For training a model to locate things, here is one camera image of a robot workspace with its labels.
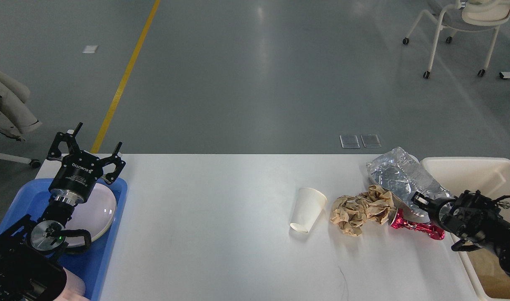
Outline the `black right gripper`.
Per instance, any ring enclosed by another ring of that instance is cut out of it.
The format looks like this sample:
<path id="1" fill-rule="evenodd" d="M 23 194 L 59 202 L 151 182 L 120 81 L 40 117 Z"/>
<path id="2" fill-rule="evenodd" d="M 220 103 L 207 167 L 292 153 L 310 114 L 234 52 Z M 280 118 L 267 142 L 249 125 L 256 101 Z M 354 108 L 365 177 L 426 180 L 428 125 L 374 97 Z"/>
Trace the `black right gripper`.
<path id="1" fill-rule="evenodd" d="M 432 199 L 416 191 L 411 200 L 427 212 L 432 224 L 448 232 L 462 231 L 462 222 L 453 214 L 457 199 Z"/>

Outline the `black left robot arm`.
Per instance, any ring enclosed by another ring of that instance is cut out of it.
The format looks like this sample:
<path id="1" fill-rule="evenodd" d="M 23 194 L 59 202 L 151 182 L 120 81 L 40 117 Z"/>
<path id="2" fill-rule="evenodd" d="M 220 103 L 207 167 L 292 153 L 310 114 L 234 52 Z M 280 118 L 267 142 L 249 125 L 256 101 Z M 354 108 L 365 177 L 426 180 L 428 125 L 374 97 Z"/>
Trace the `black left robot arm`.
<path id="1" fill-rule="evenodd" d="M 92 246 L 87 229 L 70 229 L 75 208 L 85 204 L 96 183 L 110 185 L 126 166 L 119 142 L 110 156 L 100 158 L 80 149 L 73 131 L 58 132 L 47 160 L 61 166 L 48 187 L 41 216 L 25 214 L 0 234 L 0 301 L 84 301 L 85 283 L 63 267 L 62 255 L 79 255 Z"/>

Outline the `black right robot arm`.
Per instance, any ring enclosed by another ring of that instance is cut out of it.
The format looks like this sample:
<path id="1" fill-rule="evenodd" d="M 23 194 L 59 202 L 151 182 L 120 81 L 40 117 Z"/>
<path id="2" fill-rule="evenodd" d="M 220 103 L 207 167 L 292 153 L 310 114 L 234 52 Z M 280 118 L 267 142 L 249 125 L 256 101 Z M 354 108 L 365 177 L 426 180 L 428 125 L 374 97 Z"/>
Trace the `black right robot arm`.
<path id="1" fill-rule="evenodd" d="M 458 197 L 431 199 L 415 192 L 411 200 L 425 210 L 430 221 L 459 238 L 451 249 L 472 252 L 484 248 L 498 257 L 501 269 L 510 277 L 510 223 L 500 215 L 510 209 L 510 195 L 488 198 L 477 190 Z"/>

